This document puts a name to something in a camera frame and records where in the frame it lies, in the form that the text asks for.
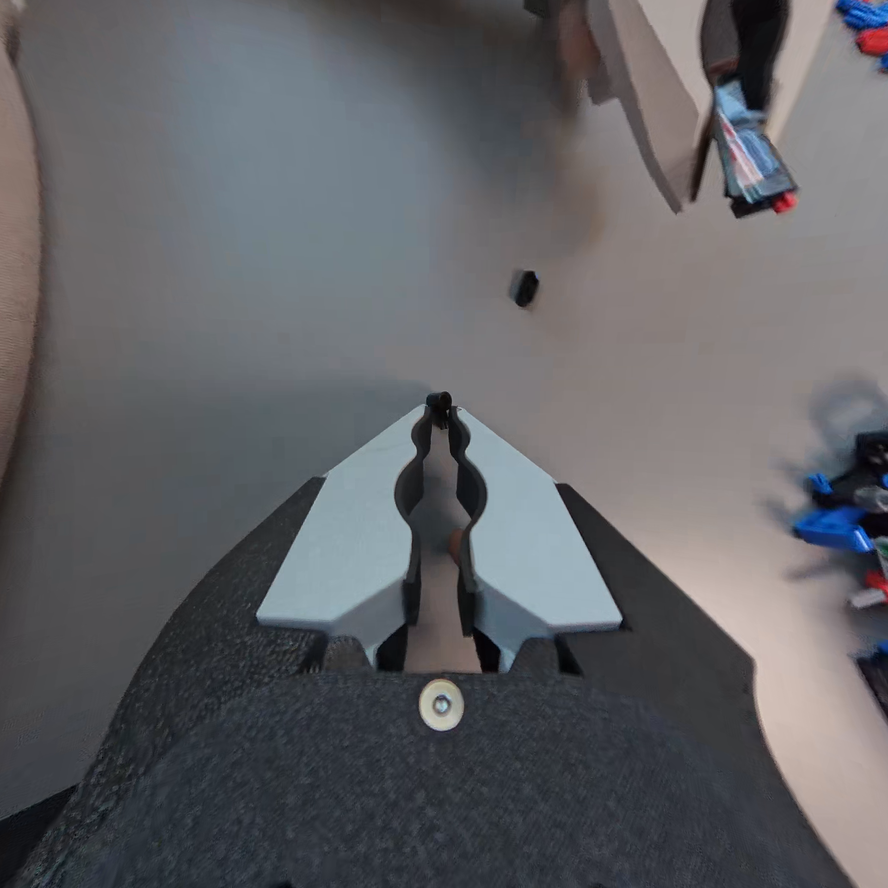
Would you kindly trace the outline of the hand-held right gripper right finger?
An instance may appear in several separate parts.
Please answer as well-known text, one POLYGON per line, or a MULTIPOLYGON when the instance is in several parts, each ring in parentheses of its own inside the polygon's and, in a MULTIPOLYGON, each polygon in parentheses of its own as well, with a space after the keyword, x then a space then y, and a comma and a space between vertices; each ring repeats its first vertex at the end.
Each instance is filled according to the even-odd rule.
POLYGON ((612 631, 623 614, 555 480, 463 407, 450 410, 464 635, 483 668, 511 668, 529 639, 612 631))

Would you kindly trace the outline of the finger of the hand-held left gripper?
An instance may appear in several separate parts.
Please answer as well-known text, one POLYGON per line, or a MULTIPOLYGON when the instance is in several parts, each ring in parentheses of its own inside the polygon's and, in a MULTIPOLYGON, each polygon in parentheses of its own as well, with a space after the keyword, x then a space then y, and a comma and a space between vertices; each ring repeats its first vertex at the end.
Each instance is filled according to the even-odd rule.
POLYGON ((750 110, 781 139, 824 34, 832 2, 737 1, 736 75, 750 110))
POLYGON ((711 88, 703 72, 705 1, 590 1, 598 64, 592 102, 620 103, 647 172, 666 204, 695 199, 696 170, 711 88))

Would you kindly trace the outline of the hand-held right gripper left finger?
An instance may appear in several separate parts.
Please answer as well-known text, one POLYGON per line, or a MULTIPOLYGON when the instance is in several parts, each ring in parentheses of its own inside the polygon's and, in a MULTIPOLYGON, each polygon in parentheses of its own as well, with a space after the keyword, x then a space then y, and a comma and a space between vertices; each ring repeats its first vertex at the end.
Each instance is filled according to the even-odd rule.
POLYGON ((416 621, 420 543, 409 515, 423 496, 432 414, 420 405, 334 466, 257 611, 266 627, 353 638, 378 650, 416 621))

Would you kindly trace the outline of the black printed brick panel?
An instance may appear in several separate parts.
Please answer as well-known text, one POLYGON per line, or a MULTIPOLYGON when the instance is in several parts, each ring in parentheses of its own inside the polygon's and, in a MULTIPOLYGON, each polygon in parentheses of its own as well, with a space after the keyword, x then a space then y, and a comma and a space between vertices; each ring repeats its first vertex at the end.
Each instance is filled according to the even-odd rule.
POLYGON ((713 99, 711 134, 733 216, 774 212, 772 199, 798 188, 765 133, 764 112, 748 107, 737 76, 718 81, 713 99))

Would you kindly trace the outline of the grey desk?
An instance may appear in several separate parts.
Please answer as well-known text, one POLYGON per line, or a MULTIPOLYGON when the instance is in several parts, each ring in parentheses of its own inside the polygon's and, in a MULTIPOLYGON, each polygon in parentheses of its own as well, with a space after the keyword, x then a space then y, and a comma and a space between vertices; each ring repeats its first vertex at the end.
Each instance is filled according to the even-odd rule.
POLYGON ((47 252, 2 494, 2 817, 78 782, 162 624, 449 389, 751 653, 787 781, 886 884, 849 567, 791 538, 886 422, 886 77, 830 14, 788 217, 673 216, 620 108, 554 116, 520 4, 29 2, 47 252), (540 280, 521 309, 521 270, 540 280))

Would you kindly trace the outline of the person's left hand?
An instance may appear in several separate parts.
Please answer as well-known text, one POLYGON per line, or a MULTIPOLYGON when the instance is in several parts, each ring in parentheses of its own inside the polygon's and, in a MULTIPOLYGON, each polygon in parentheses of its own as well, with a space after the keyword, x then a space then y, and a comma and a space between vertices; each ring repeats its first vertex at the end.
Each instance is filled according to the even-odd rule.
POLYGON ((601 61, 587 14, 587 2, 556 2, 550 32, 557 72, 558 107, 562 115, 570 117, 601 61))

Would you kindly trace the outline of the pile of small brick pieces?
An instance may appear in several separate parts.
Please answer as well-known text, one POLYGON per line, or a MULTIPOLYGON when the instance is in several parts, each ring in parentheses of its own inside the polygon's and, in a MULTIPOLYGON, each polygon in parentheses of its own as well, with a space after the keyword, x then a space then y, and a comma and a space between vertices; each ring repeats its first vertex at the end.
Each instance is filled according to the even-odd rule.
POLYGON ((878 70, 887 74, 887 2, 837 1, 836 11, 856 34, 862 55, 878 60, 878 70))

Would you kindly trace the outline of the brick toy car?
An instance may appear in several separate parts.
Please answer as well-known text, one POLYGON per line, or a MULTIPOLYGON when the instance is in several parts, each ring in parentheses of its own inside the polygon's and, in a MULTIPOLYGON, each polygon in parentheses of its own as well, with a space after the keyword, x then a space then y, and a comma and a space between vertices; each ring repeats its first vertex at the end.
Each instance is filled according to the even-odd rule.
POLYGON ((887 432, 856 435, 849 467, 805 480, 811 508, 792 525, 793 536, 821 549, 862 556, 863 586, 848 594, 854 612, 887 606, 887 432))

